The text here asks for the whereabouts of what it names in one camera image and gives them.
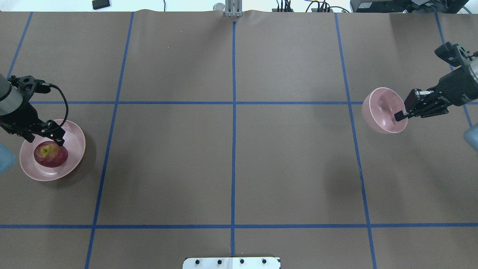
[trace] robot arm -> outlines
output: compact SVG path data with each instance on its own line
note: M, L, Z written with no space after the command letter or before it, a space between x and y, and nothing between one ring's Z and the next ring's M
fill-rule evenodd
M448 113L448 106L462 106L478 98L478 51L470 54L460 44L439 46L435 54L456 70L440 78L438 85L427 90L413 89L405 99L405 108L395 113L395 120L432 117Z
M34 93L49 93L50 88L57 89L66 105L63 122L58 125L53 120L43 122L38 118L36 109L29 103ZM61 128L68 116L68 104L61 90L44 80L32 76L9 79L0 74L0 126L9 134L16 134L28 142L33 142L34 135L47 137L62 146L65 131Z

